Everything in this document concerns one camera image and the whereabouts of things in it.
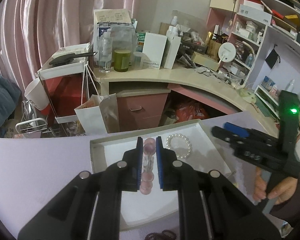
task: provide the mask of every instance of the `green candle jar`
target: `green candle jar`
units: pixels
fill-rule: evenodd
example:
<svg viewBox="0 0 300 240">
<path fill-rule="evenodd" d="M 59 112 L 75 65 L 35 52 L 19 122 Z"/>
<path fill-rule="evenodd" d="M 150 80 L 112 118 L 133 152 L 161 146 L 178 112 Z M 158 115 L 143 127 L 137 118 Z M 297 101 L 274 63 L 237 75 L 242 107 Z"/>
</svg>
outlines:
<svg viewBox="0 0 300 240">
<path fill-rule="evenodd" d="M 114 51 L 114 70 L 126 72 L 129 68 L 131 51 L 128 49 L 116 49 Z"/>
</svg>

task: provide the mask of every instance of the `desk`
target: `desk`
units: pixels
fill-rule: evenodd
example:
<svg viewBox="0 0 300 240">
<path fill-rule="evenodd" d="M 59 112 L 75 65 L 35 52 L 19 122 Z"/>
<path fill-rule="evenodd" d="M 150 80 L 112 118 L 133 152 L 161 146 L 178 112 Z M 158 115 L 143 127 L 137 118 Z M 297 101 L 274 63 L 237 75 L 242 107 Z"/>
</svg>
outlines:
<svg viewBox="0 0 300 240">
<path fill-rule="evenodd" d="M 249 112 L 203 120 L 209 130 L 232 122 L 264 131 Z M 81 171 L 92 171 L 90 140 L 111 136 L 49 139 L 0 139 L 0 220 L 17 237 L 21 228 Z M 252 200 L 254 166 L 232 156 L 229 145 L 212 138 L 229 168 L 236 171 L 239 189 Z M 178 215 L 144 228 L 121 232 L 121 240 L 143 240 L 150 232 L 178 227 Z"/>
<path fill-rule="evenodd" d="M 100 73 L 97 68 L 94 70 L 95 81 L 100 83 L 101 95 L 108 95 L 109 84 L 111 82 L 164 82 L 190 86 L 215 95 L 241 111 L 249 111 L 250 114 L 262 125 L 264 130 L 272 136 L 278 136 L 278 129 L 270 117 L 265 117 L 261 112 L 257 112 L 253 105 L 242 99 L 236 90 L 215 77 L 207 77 L 196 73 L 193 69 L 186 69 L 175 64 L 173 69 L 134 69 L 127 72 L 112 71 Z"/>
</svg>

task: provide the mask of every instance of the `drawer handle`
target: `drawer handle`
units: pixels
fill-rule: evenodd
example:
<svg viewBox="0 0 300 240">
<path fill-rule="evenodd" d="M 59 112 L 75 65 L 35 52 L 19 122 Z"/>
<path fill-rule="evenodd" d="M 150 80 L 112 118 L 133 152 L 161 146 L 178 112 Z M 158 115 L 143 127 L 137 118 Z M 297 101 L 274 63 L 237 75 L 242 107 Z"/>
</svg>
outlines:
<svg viewBox="0 0 300 240">
<path fill-rule="evenodd" d="M 142 106 L 140 106 L 139 109 L 131 109 L 131 108 L 130 108 L 130 111 L 131 111 L 131 112 L 134 112 L 134 111 L 140 111 L 140 110 L 142 110 Z"/>
</svg>

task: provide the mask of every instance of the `pink curtain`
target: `pink curtain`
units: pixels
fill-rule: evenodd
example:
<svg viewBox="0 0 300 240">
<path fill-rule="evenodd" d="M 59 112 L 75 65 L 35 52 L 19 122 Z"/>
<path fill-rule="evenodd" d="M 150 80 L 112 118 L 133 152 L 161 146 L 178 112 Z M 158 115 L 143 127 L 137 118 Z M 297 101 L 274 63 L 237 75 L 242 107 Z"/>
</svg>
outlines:
<svg viewBox="0 0 300 240">
<path fill-rule="evenodd" d="M 60 47 L 87 43 L 93 10 L 127 8 L 139 0 L 3 0 L 0 4 L 0 74 L 24 92 Z"/>
</svg>

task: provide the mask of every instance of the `sleeve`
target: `sleeve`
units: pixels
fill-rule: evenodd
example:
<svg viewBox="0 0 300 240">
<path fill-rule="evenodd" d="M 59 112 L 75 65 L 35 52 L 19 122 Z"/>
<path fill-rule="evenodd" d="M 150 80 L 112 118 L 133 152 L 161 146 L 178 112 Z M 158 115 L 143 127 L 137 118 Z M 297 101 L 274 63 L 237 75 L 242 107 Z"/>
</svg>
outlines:
<svg viewBox="0 0 300 240">
<path fill-rule="evenodd" d="M 293 228 L 300 226 L 300 175 L 292 198 L 272 208 L 271 215 L 287 221 Z"/>
</svg>

